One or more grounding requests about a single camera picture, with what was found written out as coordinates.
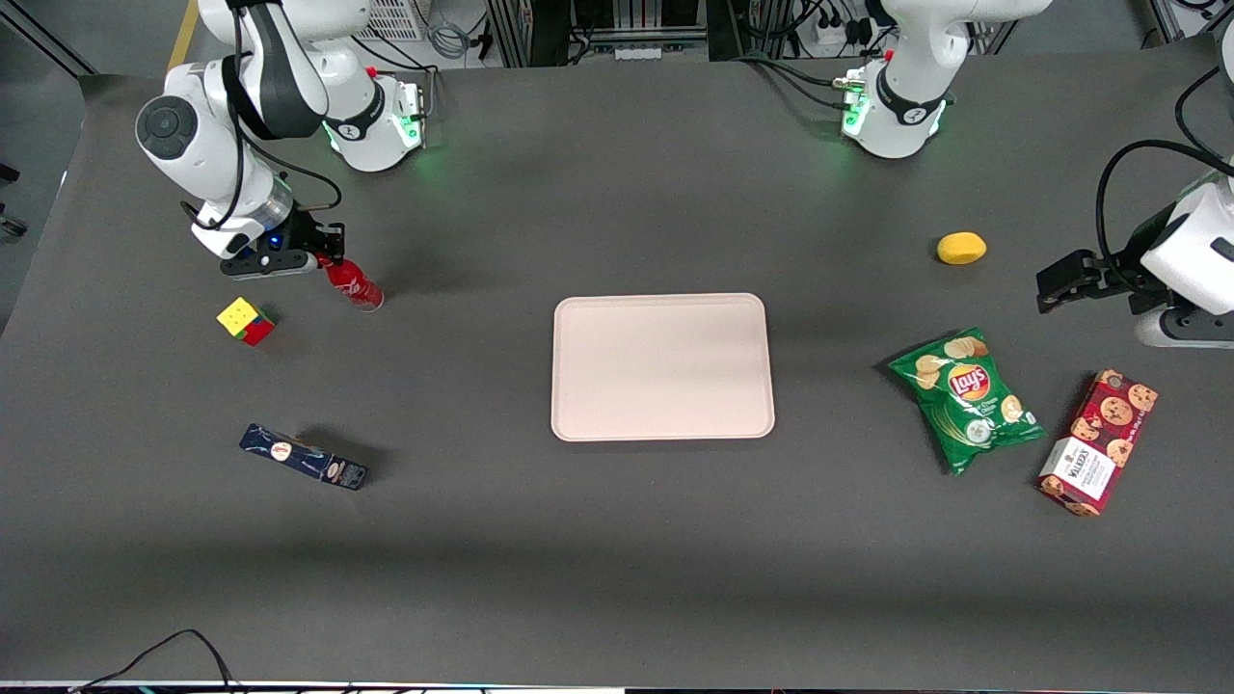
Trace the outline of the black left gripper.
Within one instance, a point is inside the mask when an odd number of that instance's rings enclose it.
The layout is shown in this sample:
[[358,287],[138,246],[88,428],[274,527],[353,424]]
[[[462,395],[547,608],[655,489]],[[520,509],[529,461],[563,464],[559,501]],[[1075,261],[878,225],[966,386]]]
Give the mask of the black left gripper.
[[1095,231],[1099,258],[1093,251],[1076,249],[1037,272],[1037,312],[1053,312],[1067,303],[1092,298],[1101,285],[1101,261],[1114,294],[1128,293],[1130,312],[1141,315],[1155,307],[1172,307],[1172,291],[1144,268],[1141,257],[1160,240],[1172,207],[1162,207],[1133,228],[1124,249],[1114,252],[1108,243],[1106,212],[1095,210]]

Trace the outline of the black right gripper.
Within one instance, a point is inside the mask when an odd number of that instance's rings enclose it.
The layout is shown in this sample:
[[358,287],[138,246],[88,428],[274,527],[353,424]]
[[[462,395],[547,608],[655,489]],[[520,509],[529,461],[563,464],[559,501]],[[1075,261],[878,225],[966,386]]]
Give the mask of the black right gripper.
[[290,215],[260,237],[262,254],[312,254],[318,268],[341,265],[346,254],[346,225],[320,225],[306,211]]

